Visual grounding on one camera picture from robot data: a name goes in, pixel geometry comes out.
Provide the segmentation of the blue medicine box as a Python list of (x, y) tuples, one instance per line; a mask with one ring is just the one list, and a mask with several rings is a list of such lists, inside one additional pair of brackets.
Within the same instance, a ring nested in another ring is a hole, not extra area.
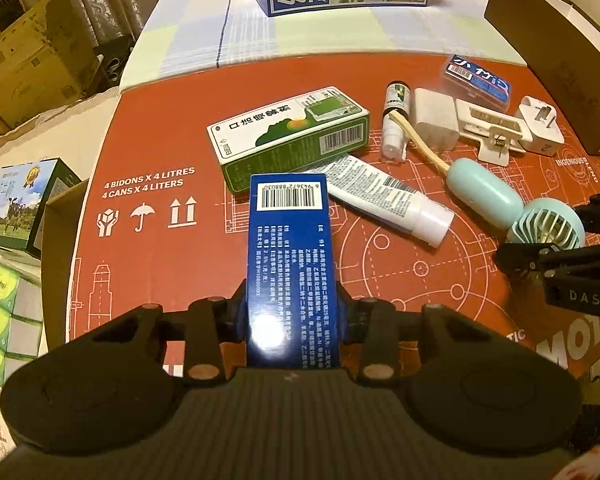
[(255, 174), (249, 192), (248, 364), (337, 367), (339, 307), (326, 177)]

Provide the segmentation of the teal handheld mini fan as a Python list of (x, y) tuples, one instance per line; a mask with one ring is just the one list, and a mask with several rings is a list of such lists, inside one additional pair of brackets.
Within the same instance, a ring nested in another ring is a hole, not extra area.
[(452, 162), (445, 183), (490, 226), (505, 231), (509, 243), (553, 244), (561, 250), (585, 245), (582, 220), (569, 205), (550, 197), (525, 204), (510, 185), (474, 160)]

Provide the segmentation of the white plastic hair clip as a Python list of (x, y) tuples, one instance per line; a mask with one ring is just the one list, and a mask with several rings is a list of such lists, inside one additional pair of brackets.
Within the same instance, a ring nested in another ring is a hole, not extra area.
[(455, 99), (455, 109), (460, 137), (479, 144), (480, 162), (506, 167), (510, 152), (524, 153), (522, 142), (532, 140), (531, 131), (520, 118), (460, 99)]

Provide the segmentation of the white power adapter cube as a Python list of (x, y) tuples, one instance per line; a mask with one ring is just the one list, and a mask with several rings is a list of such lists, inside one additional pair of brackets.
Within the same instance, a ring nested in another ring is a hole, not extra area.
[(460, 137), (455, 100), (444, 93), (416, 88), (412, 125), (430, 148), (451, 151)]

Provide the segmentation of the green and white medicine box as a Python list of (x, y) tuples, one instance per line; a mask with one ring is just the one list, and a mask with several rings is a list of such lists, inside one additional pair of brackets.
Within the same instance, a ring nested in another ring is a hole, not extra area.
[(362, 148), (370, 112), (335, 87), (293, 96), (207, 128), (230, 192), (249, 190), (254, 174), (288, 174)]

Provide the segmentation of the red printed cardboard mat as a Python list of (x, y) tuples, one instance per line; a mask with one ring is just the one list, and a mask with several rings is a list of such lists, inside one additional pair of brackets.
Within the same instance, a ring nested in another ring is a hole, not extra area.
[[(145, 302), (176, 311), (200, 298), (228, 296), (244, 279), (249, 207), (226, 188), (210, 125), (334, 86), (370, 112), (372, 132), (361, 157), (379, 165), (386, 87), (402, 80), (440, 90), (444, 61), (413, 53), (274, 58), (123, 92), (81, 219), (70, 335)], [(387, 171), (450, 206), (455, 218), (442, 244), (430, 248), (332, 204), (336, 271), (351, 296), (375, 296), (409, 311), (446, 304), (575, 375), (600, 359), (600, 318), (516, 298), (492, 259), (498, 233), (453, 200), (416, 151)]]

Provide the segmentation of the white plug charger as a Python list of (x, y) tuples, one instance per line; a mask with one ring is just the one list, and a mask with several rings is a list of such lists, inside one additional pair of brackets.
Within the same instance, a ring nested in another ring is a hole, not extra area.
[(553, 157), (564, 145), (565, 139), (557, 125), (557, 112), (553, 105), (532, 96), (524, 96), (516, 116), (529, 130), (529, 134), (520, 140), (527, 152)]

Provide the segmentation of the white cream tube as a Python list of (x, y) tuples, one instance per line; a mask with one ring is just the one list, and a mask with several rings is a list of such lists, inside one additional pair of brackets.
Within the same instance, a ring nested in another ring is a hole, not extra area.
[(454, 219), (448, 207), (352, 155), (314, 165), (306, 174), (324, 174), (327, 191), (336, 200), (433, 248), (440, 246)]

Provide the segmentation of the dark brown cardboard box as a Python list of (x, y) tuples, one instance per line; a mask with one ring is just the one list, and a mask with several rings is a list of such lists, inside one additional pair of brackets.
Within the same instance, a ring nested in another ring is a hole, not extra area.
[(585, 151), (600, 156), (600, 26), (570, 0), (489, 0), (484, 17), (542, 82)]

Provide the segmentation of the clear box with blue label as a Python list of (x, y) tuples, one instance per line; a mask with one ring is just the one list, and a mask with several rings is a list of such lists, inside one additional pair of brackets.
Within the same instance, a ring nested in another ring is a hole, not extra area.
[(469, 58), (449, 56), (441, 69), (444, 92), (453, 98), (506, 113), (512, 96), (510, 83)]

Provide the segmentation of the wooden stick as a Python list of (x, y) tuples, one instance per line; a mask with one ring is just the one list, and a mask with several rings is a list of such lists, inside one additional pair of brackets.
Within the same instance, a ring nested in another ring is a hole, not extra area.
[(389, 113), (388, 117), (395, 122), (405, 134), (414, 142), (419, 151), (425, 156), (425, 158), (430, 162), (431, 165), (434, 165), (437, 170), (442, 174), (442, 176), (446, 176), (449, 172), (450, 165), (445, 162), (442, 158), (440, 158), (427, 144), (417, 131), (413, 128), (411, 123), (399, 114), (396, 110), (393, 110)]

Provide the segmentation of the green tissue pack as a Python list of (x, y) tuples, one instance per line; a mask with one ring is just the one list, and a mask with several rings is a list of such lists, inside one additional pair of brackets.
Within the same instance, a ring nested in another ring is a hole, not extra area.
[(42, 335), (41, 289), (0, 263), (0, 387), (38, 356)]

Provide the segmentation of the green milk box on floor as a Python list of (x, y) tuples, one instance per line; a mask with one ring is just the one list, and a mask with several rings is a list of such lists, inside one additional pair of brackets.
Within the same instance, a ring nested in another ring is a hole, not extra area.
[(0, 171), (0, 254), (37, 264), (49, 200), (81, 182), (60, 158), (6, 166)]

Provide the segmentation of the pastel checkered tablecloth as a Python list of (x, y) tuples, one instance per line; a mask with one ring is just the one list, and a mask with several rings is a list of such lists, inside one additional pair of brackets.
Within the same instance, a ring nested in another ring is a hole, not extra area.
[(429, 0), (426, 6), (361, 6), (269, 18), (256, 0), (158, 0), (120, 88), (267, 58), (326, 53), (457, 53), (522, 64), (484, 17), (487, 3)]

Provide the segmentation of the brown cardboard boxes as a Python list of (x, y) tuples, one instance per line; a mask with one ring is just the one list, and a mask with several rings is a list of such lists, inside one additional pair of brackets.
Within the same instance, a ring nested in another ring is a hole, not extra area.
[(0, 118), (15, 128), (82, 99), (97, 72), (70, 0), (41, 0), (0, 33)]

